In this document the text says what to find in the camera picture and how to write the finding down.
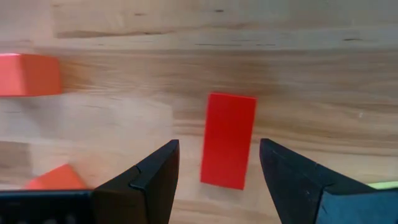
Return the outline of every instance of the wooden block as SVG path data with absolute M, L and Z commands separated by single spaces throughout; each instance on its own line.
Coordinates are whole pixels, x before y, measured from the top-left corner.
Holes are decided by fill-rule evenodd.
M 256 99 L 212 93 L 208 99 L 201 181 L 243 189 Z
M 31 180 L 26 186 L 29 190 L 68 190 L 86 189 L 87 186 L 69 164 Z
M 40 96 L 62 92 L 58 59 L 0 54 L 0 96 Z

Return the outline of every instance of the wooden table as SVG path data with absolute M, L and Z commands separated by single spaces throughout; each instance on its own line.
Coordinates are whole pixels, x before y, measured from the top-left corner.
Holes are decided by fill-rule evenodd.
M 0 98 L 0 187 L 66 162 L 95 187 L 174 138 L 171 223 L 279 223 L 260 138 L 366 183 L 397 180 L 398 16 L 387 2 L 0 2 L 0 52 L 58 57 L 65 86 Z M 199 181 L 211 91 L 258 97 L 243 191 Z

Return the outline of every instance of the wood grain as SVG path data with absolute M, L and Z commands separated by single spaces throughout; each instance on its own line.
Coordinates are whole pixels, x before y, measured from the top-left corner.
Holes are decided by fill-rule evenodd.
M 266 2 L 273 10 L 271 1 Z M 302 26 L 298 28 L 303 30 L 290 30 L 287 23 L 286 32 L 292 34 L 288 36 L 282 30 L 272 36 L 272 30 L 253 27 L 254 31 L 248 32 L 247 27 L 242 30 L 239 26 L 124 35 L 132 32 L 126 27 L 137 26 L 130 24 L 128 17 L 125 22 L 129 26 L 109 30 L 113 23 L 100 21 L 93 26 L 95 32 L 111 31 L 118 36 L 72 38 L 83 37 L 75 33 L 57 37 L 62 32 L 92 31 L 87 27 L 107 6 L 106 0 L 97 3 L 92 14 L 84 8 L 91 6 L 91 1 L 0 3 L 0 12 L 4 12 L 0 13 L 0 30 L 5 30 L 0 32 L 0 52 L 58 57 L 65 87 L 65 93 L 58 96 L 0 98 L 0 141 L 6 142 L 0 144 L 0 162 L 12 165 L 12 169 L 0 169 L 1 188 L 23 186 L 29 178 L 66 162 L 89 186 L 96 187 L 172 138 L 180 139 L 181 161 L 171 223 L 279 223 L 261 172 L 260 138 L 271 138 L 363 182 L 398 179 L 398 32 L 394 15 L 376 13 L 360 20 L 363 27 L 342 29 L 337 26 L 346 25 L 344 16 L 308 26 L 305 20 L 298 20 Z M 126 1 L 117 1 L 114 6 L 122 3 Z M 149 7 L 152 3 L 142 2 L 138 9 L 163 13 L 162 5 Z M 181 6 L 164 10 L 173 16 L 171 12 L 180 7 L 198 4 L 190 10 L 200 14 L 199 9 L 211 9 L 206 13 L 226 14 L 228 18 L 233 15 L 231 10 L 237 12 L 236 5 L 242 4 L 178 3 Z M 244 8 L 254 10 L 256 4 L 259 1 L 249 1 Z M 325 7 L 321 4 L 314 7 Z M 331 8 L 322 12 L 339 15 L 341 11 L 334 14 L 331 9 L 342 4 L 331 2 Z M 290 19 L 303 15 L 300 7 Z M 382 7 L 377 6 L 376 11 L 385 11 Z M 132 8 L 127 5 L 125 15 L 145 19 L 145 15 L 131 13 L 149 13 Z M 82 9 L 88 12 L 86 16 L 81 15 Z M 261 12 L 257 9 L 253 18 L 261 19 Z M 81 29 L 69 20 L 68 13 L 80 16 Z M 184 22 L 201 26 L 199 14 Z M 115 15 L 109 7 L 105 19 L 114 21 Z M 222 16 L 215 18 L 227 21 Z M 168 22 L 175 21 L 165 20 L 159 27 L 166 30 Z M 142 24 L 157 26 L 155 20 Z M 338 35 L 329 35 L 336 30 Z M 311 33 L 316 35 L 300 36 Z M 248 34 L 256 34 L 257 40 L 243 41 L 248 40 Z M 243 191 L 199 182 L 206 98 L 211 91 L 258 97 Z

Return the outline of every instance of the orange block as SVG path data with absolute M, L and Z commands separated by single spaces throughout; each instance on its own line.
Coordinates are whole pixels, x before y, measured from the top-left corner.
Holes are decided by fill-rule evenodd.
M 58 59 L 0 54 L 0 96 L 40 96 L 62 92 Z
M 70 190 L 87 189 L 87 186 L 72 167 L 65 164 L 31 180 L 25 188 L 29 190 Z

